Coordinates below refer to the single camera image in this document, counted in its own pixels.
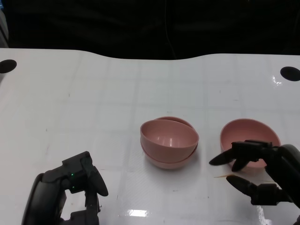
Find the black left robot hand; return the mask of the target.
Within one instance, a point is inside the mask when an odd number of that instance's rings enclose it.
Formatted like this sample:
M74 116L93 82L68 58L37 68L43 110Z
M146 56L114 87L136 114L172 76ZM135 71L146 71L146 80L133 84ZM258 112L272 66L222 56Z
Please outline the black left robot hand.
M85 209L61 218L66 190L85 193ZM89 152L62 161L62 165L39 174L33 183L22 218L23 225L98 225L98 196L108 196L106 184L93 165Z

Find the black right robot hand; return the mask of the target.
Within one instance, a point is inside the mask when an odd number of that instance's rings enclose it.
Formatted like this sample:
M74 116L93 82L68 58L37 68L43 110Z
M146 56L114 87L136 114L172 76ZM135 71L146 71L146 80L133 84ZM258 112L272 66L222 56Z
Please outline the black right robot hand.
M233 142L232 147L214 157L209 164L218 166L234 162L232 172L243 169L249 162L263 159L265 171L273 184L254 183L229 175L227 181L251 198L252 205L275 206L280 202L300 205L300 152L291 144L273 146L270 142L245 140Z

